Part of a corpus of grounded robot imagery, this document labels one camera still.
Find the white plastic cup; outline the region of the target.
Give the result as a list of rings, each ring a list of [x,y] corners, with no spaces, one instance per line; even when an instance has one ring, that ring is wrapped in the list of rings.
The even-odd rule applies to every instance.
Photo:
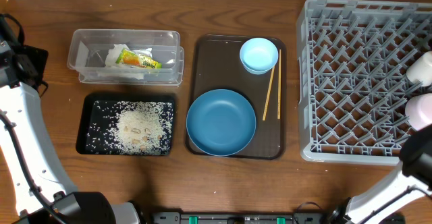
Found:
[[[430,51],[423,54],[408,68],[406,77],[412,83],[421,83],[423,87],[431,85],[432,65]]]

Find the dark blue plate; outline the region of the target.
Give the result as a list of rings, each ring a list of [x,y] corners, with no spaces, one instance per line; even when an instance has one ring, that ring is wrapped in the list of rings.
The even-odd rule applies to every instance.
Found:
[[[254,138],[256,113],[249,100],[228,89],[210,90],[193,101],[186,130],[193,145],[208,155],[234,155]]]

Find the yellow green snack wrapper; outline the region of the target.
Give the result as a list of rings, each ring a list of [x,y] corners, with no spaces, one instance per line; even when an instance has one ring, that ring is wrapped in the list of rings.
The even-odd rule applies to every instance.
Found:
[[[122,49],[115,62],[116,64],[125,64],[131,67],[151,69],[161,68],[161,63],[153,59],[151,51],[151,48],[132,51],[129,49]]]

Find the wooden chopstick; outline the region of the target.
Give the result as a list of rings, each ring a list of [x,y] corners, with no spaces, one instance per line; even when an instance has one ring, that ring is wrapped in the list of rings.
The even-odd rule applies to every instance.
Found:
[[[281,119],[281,49],[279,50],[277,64],[277,119]]]
[[[270,99],[270,96],[271,96],[271,89],[272,89],[273,78],[274,78],[274,71],[275,71],[275,67],[272,67],[271,68],[271,75],[270,75],[270,79],[269,79],[269,84],[268,84],[268,88],[267,88],[265,107],[264,107],[263,117],[262,117],[263,121],[265,121],[266,118],[267,118],[269,99]]]

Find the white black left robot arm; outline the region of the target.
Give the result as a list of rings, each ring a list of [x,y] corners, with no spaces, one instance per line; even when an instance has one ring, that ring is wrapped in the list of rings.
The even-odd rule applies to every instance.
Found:
[[[1,14],[1,151],[16,195],[19,223],[144,223],[132,202],[110,204],[80,192],[63,168],[43,120],[39,86],[48,52],[25,45],[17,20]]]

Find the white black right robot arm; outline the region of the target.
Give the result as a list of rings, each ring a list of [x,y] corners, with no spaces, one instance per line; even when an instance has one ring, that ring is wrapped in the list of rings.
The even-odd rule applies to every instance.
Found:
[[[395,169],[366,192],[349,198],[326,223],[380,223],[403,206],[431,197],[431,126],[409,137]]]

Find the light blue small bowl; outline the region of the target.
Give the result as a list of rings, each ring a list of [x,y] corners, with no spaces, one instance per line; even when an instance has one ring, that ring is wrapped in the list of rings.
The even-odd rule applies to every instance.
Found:
[[[265,74],[279,61],[279,51],[269,39],[251,38],[240,48],[240,61],[246,71]]]

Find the white paper napkin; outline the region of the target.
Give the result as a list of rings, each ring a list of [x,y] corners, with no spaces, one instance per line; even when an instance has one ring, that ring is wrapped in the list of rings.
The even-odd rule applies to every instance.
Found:
[[[100,77],[120,77],[120,78],[134,78],[137,80],[142,80],[144,78],[144,74],[142,72],[123,72],[120,69],[150,69],[150,68],[141,68],[141,67],[131,67],[125,64],[116,64],[116,59],[119,57],[122,49],[129,49],[125,44],[116,44],[113,49],[108,50],[108,55],[105,59],[105,67],[115,68],[112,72],[98,72],[97,75]]]

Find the pink bowl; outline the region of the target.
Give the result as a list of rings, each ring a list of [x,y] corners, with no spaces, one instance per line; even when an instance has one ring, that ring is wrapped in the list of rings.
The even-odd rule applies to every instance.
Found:
[[[405,115],[408,117],[409,124],[419,131],[432,121],[432,95],[431,93],[415,96],[411,98],[405,107]]]

